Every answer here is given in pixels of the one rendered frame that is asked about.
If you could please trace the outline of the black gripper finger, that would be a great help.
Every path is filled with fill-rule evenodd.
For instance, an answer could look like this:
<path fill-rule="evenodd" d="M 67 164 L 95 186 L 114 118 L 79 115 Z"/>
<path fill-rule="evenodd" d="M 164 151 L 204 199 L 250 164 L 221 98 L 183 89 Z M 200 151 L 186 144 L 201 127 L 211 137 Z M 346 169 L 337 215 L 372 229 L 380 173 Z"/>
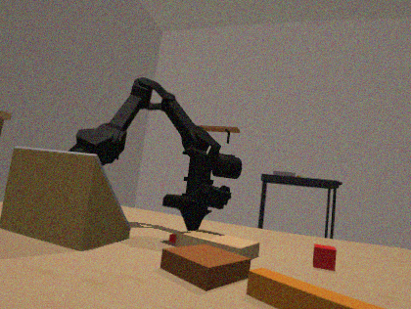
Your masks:
<path fill-rule="evenodd" d="M 203 213 L 203 211 L 183 210 L 183 209 L 178 209 L 178 210 L 180 210 L 180 213 L 185 222 L 187 231 L 196 230 L 198 218 Z"/>
<path fill-rule="evenodd" d="M 199 227 L 200 227 L 200 225 L 201 225 L 201 222 L 203 221 L 204 217 L 207 216 L 209 213 L 212 212 L 211 210 L 201 210 L 201 211 L 203 211 L 203 213 L 202 213 L 202 214 L 199 216 L 199 218 L 198 218 L 196 230 L 199 229 Z"/>

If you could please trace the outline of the red cube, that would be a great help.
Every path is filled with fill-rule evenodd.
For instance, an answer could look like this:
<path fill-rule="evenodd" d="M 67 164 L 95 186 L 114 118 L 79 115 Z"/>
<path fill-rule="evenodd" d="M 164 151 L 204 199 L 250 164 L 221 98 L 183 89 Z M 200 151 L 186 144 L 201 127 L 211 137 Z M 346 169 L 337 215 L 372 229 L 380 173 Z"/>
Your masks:
<path fill-rule="evenodd" d="M 313 249 L 313 268 L 315 267 L 335 271 L 336 248 L 334 246 L 315 244 Z"/>

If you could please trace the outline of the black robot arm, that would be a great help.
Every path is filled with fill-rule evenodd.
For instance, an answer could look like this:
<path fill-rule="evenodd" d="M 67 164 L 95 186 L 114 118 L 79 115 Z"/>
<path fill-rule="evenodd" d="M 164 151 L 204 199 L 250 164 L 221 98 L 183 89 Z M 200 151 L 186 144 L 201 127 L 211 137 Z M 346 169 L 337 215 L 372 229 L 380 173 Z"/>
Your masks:
<path fill-rule="evenodd" d="M 161 103 L 151 103 L 153 90 L 162 97 Z M 112 121 L 97 129 L 81 129 L 76 134 L 76 144 L 68 152 L 96 154 L 102 165 L 118 160 L 125 147 L 126 129 L 140 109 L 162 110 L 179 132 L 184 148 L 183 155 L 190 157 L 188 173 L 238 179 L 242 161 L 232 154 L 220 154 L 221 146 L 201 127 L 193 123 L 172 93 L 163 90 L 159 83 L 146 77 L 134 80 L 130 96 Z M 211 146 L 208 154 L 206 151 Z M 231 199 L 230 188 L 220 188 L 201 182 L 198 199 L 209 199 L 215 204 L 227 205 Z"/>

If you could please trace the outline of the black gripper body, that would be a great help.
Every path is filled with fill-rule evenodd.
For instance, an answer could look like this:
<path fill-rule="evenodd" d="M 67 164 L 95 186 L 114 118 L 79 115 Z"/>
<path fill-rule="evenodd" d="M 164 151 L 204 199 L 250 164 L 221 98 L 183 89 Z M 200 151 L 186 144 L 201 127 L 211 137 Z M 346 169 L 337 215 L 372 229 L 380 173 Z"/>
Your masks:
<path fill-rule="evenodd" d="M 223 209 L 224 205 L 217 205 L 206 198 L 198 199 L 199 188 L 204 179 L 206 179 L 207 184 L 213 184 L 210 175 L 188 173 L 188 177 L 184 177 L 184 181 L 187 181 L 186 194 L 182 194 L 182 196 L 166 195 L 163 198 L 162 206 L 194 211 L 207 210 L 208 207 Z"/>

